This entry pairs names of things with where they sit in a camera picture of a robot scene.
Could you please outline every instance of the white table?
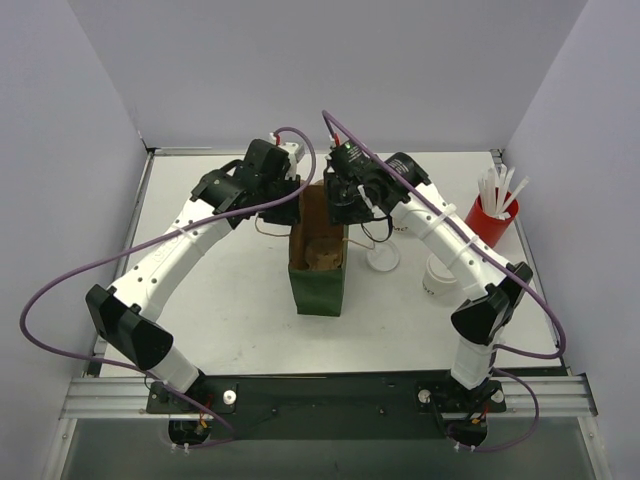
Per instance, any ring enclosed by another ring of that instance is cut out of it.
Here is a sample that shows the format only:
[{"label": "white table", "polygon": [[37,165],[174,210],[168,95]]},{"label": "white table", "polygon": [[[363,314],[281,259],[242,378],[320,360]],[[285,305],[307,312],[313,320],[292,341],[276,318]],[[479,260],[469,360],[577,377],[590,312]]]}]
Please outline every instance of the white table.
[{"label": "white table", "polygon": [[[463,218],[477,195],[478,173],[493,163],[488,152],[410,155]],[[200,177],[234,158],[242,155],[157,156],[134,244],[164,232]],[[323,155],[318,161],[319,179]],[[307,156],[299,173],[304,177],[308,172]],[[263,228],[288,231],[273,225]],[[374,235],[384,236],[385,229],[385,222],[371,225]],[[358,226],[351,227],[350,236],[366,241]],[[260,235],[252,221],[245,221],[196,265],[167,303],[159,324],[195,365],[211,375],[448,369],[458,343],[450,315],[464,298],[459,291],[441,300],[429,297],[421,285],[429,251],[411,234],[394,234],[392,241],[402,258],[389,273],[371,270],[365,250],[349,245],[342,316],[300,316],[287,275],[287,239]],[[496,251],[513,263],[525,260],[515,226],[509,227]],[[133,256],[129,264],[141,256]],[[504,337],[514,347],[555,350],[543,311],[527,295]],[[123,360],[112,347],[105,357]],[[551,367],[560,361],[501,351],[496,365]],[[101,375],[135,373],[104,366]]]}]

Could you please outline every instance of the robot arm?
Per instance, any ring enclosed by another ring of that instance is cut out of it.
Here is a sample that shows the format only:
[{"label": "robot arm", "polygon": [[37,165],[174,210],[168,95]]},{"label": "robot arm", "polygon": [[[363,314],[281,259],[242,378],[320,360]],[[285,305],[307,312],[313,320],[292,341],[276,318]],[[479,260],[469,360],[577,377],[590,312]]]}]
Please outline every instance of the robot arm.
[{"label": "robot arm", "polygon": [[[108,289],[95,285],[86,301],[98,334],[131,360],[184,393],[200,376],[156,322],[169,297],[195,264],[219,240],[248,217],[230,217],[186,231],[212,215],[281,198],[300,185],[295,167],[303,154],[298,144],[251,142],[243,161],[207,173],[191,192],[166,233],[181,230],[160,244]],[[272,221],[293,224],[297,202],[265,212]]]},{"label": "robot arm", "polygon": [[[533,276],[531,269],[525,263],[511,265],[479,240],[455,213],[455,205],[440,196],[426,172],[410,156],[396,153],[385,163],[433,205],[442,206],[442,214],[431,211],[349,141],[334,148],[326,159],[325,188],[333,222],[368,222],[373,218],[371,208],[377,206],[402,222],[459,281],[468,300],[451,317],[460,334],[451,376],[467,390],[482,387],[490,375],[494,345],[523,291],[513,280],[485,263],[469,248],[470,244],[475,243],[525,282]],[[467,234],[470,243],[463,242],[444,221],[446,217]]]}]

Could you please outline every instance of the red wire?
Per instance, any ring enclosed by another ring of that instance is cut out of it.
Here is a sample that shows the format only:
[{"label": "red wire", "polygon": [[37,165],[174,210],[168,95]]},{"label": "red wire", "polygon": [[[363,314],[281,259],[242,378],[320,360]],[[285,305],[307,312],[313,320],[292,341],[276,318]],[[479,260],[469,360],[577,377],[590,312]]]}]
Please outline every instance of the red wire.
[{"label": "red wire", "polygon": [[484,412],[482,412],[482,415],[480,415],[480,418],[486,417],[487,413],[489,413],[489,404],[488,403],[484,406]]}]

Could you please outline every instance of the cable tie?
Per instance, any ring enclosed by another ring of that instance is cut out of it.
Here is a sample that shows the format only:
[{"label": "cable tie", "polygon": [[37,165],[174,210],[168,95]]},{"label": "cable tie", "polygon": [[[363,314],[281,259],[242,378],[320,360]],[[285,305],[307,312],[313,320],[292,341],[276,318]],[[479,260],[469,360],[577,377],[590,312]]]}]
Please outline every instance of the cable tie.
[{"label": "cable tie", "polygon": [[442,222],[445,221],[445,219],[451,215],[452,213],[454,213],[456,211],[458,207],[456,207],[453,203],[450,203],[449,205],[447,205],[446,207],[444,207],[444,209],[442,210],[442,213],[440,215],[438,215],[436,217],[436,219],[431,222],[429,224],[429,231],[427,232],[427,234],[424,236],[424,238],[427,238],[429,235],[431,235],[431,233],[438,228],[438,225],[440,225]]},{"label": "cable tie", "polygon": [[191,242],[191,244],[192,244],[194,247],[196,247],[196,250],[198,251],[198,253],[200,254],[200,256],[201,256],[201,257],[204,257],[204,254],[205,254],[206,252],[202,251],[202,249],[200,248],[200,245],[198,245],[198,242],[196,242],[196,241],[193,239],[193,236],[192,236],[192,235],[189,235],[189,232],[187,232],[184,228],[182,228],[182,227],[178,227],[178,226],[175,226],[175,225],[174,225],[174,228],[175,228],[176,230],[180,230],[180,231],[182,232],[182,235],[183,235],[187,240],[189,240],[189,241]]},{"label": "cable tie", "polygon": [[465,243],[462,248],[460,250],[458,250],[458,252],[455,254],[455,256],[451,259],[451,261],[446,265],[447,270],[449,270],[451,268],[451,265],[453,265],[454,263],[456,263],[456,261],[460,258],[460,255],[462,255],[470,246],[473,242],[475,242],[476,240],[478,240],[478,235],[474,235],[472,236],[469,241],[467,243]]},{"label": "cable tie", "polygon": [[369,210],[373,210],[373,203],[371,203],[371,200],[369,200],[369,197],[367,197],[367,194],[364,192],[364,185],[358,185],[358,192],[360,192],[360,196],[364,200],[364,203],[367,204],[367,207],[369,207]]}]

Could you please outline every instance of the wire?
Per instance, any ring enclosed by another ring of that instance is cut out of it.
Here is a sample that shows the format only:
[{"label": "wire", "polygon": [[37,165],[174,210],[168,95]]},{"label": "wire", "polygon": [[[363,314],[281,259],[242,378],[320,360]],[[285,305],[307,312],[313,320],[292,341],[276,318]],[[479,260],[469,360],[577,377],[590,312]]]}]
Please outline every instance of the wire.
[{"label": "wire", "polygon": [[[505,372],[504,370],[500,370],[499,368],[494,368],[493,369],[493,373],[497,373],[498,375],[501,375],[503,377],[507,377],[510,378],[512,380],[515,380],[516,382],[518,382],[520,385],[522,385],[524,388],[527,389],[527,391],[529,392],[529,394],[531,395],[531,399],[533,400],[533,407],[535,409],[535,414],[533,417],[533,422],[531,423],[531,426],[529,427],[529,430],[527,430],[524,435],[518,437],[518,438],[514,438],[513,440],[510,440],[508,442],[502,443],[500,445],[494,445],[492,447],[476,447],[476,448],[471,448],[469,445],[464,445],[462,443],[458,442],[458,445],[460,445],[460,447],[464,448],[465,450],[470,450],[473,452],[477,452],[477,453],[495,453],[495,452],[502,452],[504,450],[507,450],[508,448],[511,447],[515,447],[516,445],[524,442],[527,438],[529,438],[531,435],[534,434],[534,432],[538,429],[538,425],[540,424],[540,404],[538,403],[538,397],[536,396],[535,392],[533,391],[533,389],[524,381],[522,380],[520,377],[517,377],[511,373]],[[451,436],[451,430],[453,430],[454,424],[449,424],[449,427],[447,428],[447,436]]]},{"label": "wire", "polygon": [[[240,208],[238,210],[233,210],[230,212],[224,212],[224,213],[220,213],[217,215],[213,215],[211,217],[205,218],[203,220],[198,220],[197,222],[193,222],[190,225],[186,225],[182,230],[175,230],[173,232],[161,235],[157,238],[151,239],[147,242],[141,243],[140,245],[136,245],[135,247],[131,247],[128,248],[126,250],[123,250],[120,253],[117,253],[115,255],[112,255],[110,257],[106,257],[103,258],[102,260],[97,260],[95,262],[91,262],[88,263],[86,265],[82,265],[78,268],[75,268],[73,270],[70,270],[67,273],[64,273],[62,275],[60,275],[57,278],[54,278],[53,280],[51,280],[49,283],[47,283],[46,285],[44,285],[43,287],[41,287],[36,293],[34,293],[32,295],[32,297],[27,301],[27,303],[25,304],[25,306],[22,309],[22,312],[20,313],[20,332],[22,333],[22,335],[31,343],[33,343],[36,347],[41,348],[42,350],[45,350],[49,353],[53,353],[54,355],[60,355],[62,357],[67,357],[67,358],[73,358],[76,360],[86,360],[89,362],[97,362],[97,363],[102,363],[102,364],[106,364],[106,365],[113,365],[116,367],[122,367],[122,368],[127,368],[129,370],[133,370],[135,372],[140,372],[140,373],[145,373],[143,371],[141,371],[138,367],[136,367],[135,365],[130,365],[128,363],[124,363],[124,362],[119,362],[117,360],[109,360],[106,358],[100,358],[100,357],[95,357],[95,356],[91,356],[91,355],[84,355],[81,353],[75,353],[75,352],[68,352],[66,350],[62,350],[60,348],[56,348],[53,347],[47,343],[44,343],[43,341],[39,340],[38,338],[36,338],[31,331],[29,330],[28,326],[27,326],[27,317],[29,315],[29,312],[31,311],[31,309],[33,308],[33,306],[35,305],[35,303],[40,299],[40,297],[42,297],[45,293],[47,293],[49,290],[51,290],[53,287],[55,287],[56,285],[64,282],[65,280],[68,280],[72,277],[75,277],[76,275],[79,275],[81,273],[87,272],[89,270],[92,270],[94,268],[97,267],[101,267],[102,265],[106,265],[108,263],[111,263],[115,260],[118,260],[119,258],[122,257],[126,257],[127,255],[131,255],[133,253],[139,252],[141,250],[144,250],[146,248],[149,248],[153,245],[157,245],[159,243],[162,242],[166,242],[167,240],[171,240],[172,238],[178,237],[179,235],[182,235],[184,231],[189,231],[189,230],[193,230],[194,228],[198,228],[201,227],[202,225],[207,225],[209,223],[213,223],[213,222],[217,222],[219,220],[223,220],[225,218],[230,218],[230,217],[235,217],[235,216],[239,216],[239,215],[248,215],[248,214],[253,214],[253,213],[257,213],[259,211],[262,210],[267,210],[269,208],[273,208],[276,207],[278,205],[282,205],[284,203],[287,203],[290,200],[293,200],[294,198],[296,198],[298,195],[300,195],[302,193],[302,191],[307,188],[310,184],[311,181],[313,179],[313,176],[315,174],[316,171],[316,152],[315,149],[313,148],[313,145],[311,144],[311,141],[309,140],[309,137],[307,137],[302,131],[298,130],[295,127],[281,127],[278,130],[276,130],[274,132],[274,135],[278,135],[282,132],[291,132],[294,133],[296,135],[298,135],[300,138],[302,138],[302,140],[307,144],[307,148],[309,149],[309,154],[311,155],[311,171],[309,173],[309,176],[305,179],[305,181],[300,185],[300,187],[298,189],[296,189],[294,192],[285,195],[282,198],[279,198],[278,200],[273,200],[271,202],[266,202],[263,203],[261,205],[256,205],[253,207],[247,207],[247,208]],[[187,395],[178,392],[177,390],[171,388],[169,385],[164,385],[164,387],[170,392],[172,393],[174,396],[190,403],[191,405],[193,405],[194,407],[198,408],[199,410],[203,410],[205,413],[211,415],[213,418],[215,418],[218,422],[220,422],[225,428],[227,428],[227,430],[229,430],[230,432],[233,432],[234,429],[233,427],[224,419],[222,418],[220,415],[216,414],[213,410],[206,408],[204,405],[200,404],[198,401],[188,397]],[[214,446],[214,445],[219,445],[221,443],[227,443],[231,441],[231,439],[226,439],[226,440],[216,440],[214,442],[207,442],[206,444],[203,443],[202,445],[198,445],[198,448],[203,448],[204,445],[206,446]]]},{"label": "wire", "polygon": [[373,243],[384,243],[387,240],[389,240],[391,238],[391,235],[393,235],[393,219],[391,218],[391,215],[387,215],[386,217],[383,218],[377,218],[375,221],[380,221],[380,220],[386,220],[387,221],[387,227],[388,227],[388,231],[387,231],[387,236],[385,237],[384,240],[378,240],[376,238],[373,238],[373,235],[371,234],[371,232],[367,229],[367,227],[364,226],[364,223],[360,224],[360,228],[362,229],[362,232],[367,236],[367,238],[369,240],[371,240]]},{"label": "wire", "polygon": [[260,227],[258,226],[258,216],[257,215],[256,215],[255,221],[253,222],[253,226],[256,228],[256,232],[261,233],[262,235],[266,235],[268,237],[285,238],[285,237],[289,236],[288,233],[270,233],[270,232],[265,232],[263,230],[260,230]]},{"label": "wire", "polygon": [[352,238],[346,238],[345,237],[345,238],[342,239],[342,241],[343,242],[353,243],[354,245],[358,245],[359,247],[366,248],[367,250],[375,250],[376,249],[375,245],[370,247],[369,245],[365,245],[364,243],[356,242]]},{"label": "wire", "polygon": [[[358,140],[349,130],[347,130],[344,125],[342,125],[333,115],[331,115],[326,110],[322,111],[322,117],[327,123],[327,125],[335,125],[338,130],[340,130],[352,143],[360,147],[360,149],[374,162],[376,162],[380,167],[386,171],[389,175],[395,178],[402,186],[404,186],[409,192],[415,195],[418,200],[420,200],[424,205],[427,206],[436,216],[441,215],[442,211],[437,208],[433,203],[431,203],[427,198],[424,197],[416,188],[407,182],[402,175],[396,172],[389,165],[384,163],[380,157],[378,157],[372,150],[369,149],[363,142]],[[333,129],[329,128],[329,132],[333,135]],[[515,275],[513,272],[509,271],[504,266],[500,265],[496,260],[494,260],[490,255],[486,254],[482,248],[480,248],[475,243],[471,242],[471,239],[467,236],[467,234],[460,228],[460,226],[454,222],[450,217],[445,216],[444,221],[451,227],[451,229],[456,232],[456,234],[465,242],[469,243],[470,248],[480,255],[484,260],[486,260],[489,264],[493,265],[497,268],[501,273],[509,277],[513,280],[518,286],[520,286],[524,291],[526,291],[533,299],[542,307],[545,313],[549,316],[551,323],[553,324],[556,332],[558,333],[558,350],[554,353],[537,353],[537,352],[528,352],[526,350],[520,350],[518,348],[510,347],[508,345],[497,344],[495,346],[496,349],[506,350],[511,353],[515,353],[518,355],[522,355],[524,357],[537,358],[541,360],[553,360],[556,358],[562,357],[567,348],[567,336],[564,332],[564,328],[562,328],[562,324],[560,323],[560,319],[556,316],[556,314],[551,310],[551,307],[545,302],[545,300],[535,291],[533,288],[520,277]]]}]

